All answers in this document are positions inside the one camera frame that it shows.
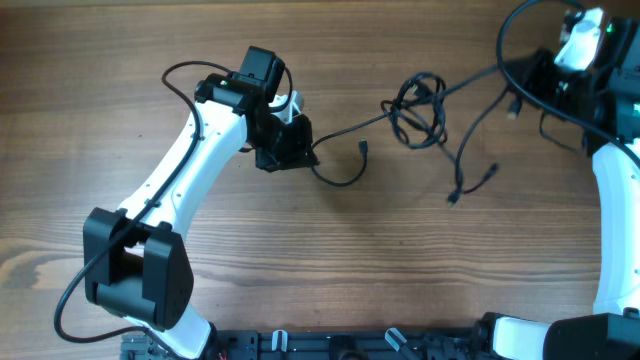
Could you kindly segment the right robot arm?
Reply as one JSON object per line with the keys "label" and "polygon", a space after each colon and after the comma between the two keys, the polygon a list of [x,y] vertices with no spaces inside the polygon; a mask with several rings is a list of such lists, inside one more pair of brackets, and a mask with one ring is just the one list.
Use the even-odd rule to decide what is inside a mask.
{"label": "right robot arm", "polygon": [[502,359],[639,356],[639,23],[567,13],[558,53],[497,59],[509,89],[582,127],[601,209],[599,285],[588,316],[551,324],[493,315],[479,334]]}

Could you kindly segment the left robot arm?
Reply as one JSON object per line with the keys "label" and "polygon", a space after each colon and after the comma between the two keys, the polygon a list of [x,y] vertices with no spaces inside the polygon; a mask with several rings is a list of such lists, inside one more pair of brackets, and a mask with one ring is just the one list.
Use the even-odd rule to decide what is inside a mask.
{"label": "left robot arm", "polygon": [[218,67],[187,99],[190,117],[146,182],[115,211],[94,209],[83,228],[87,300],[132,322],[178,359],[212,356],[215,327],[190,303],[194,275],[184,241],[195,212],[243,146],[266,172],[317,165],[298,93],[272,51],[247,50],[237,71]]}

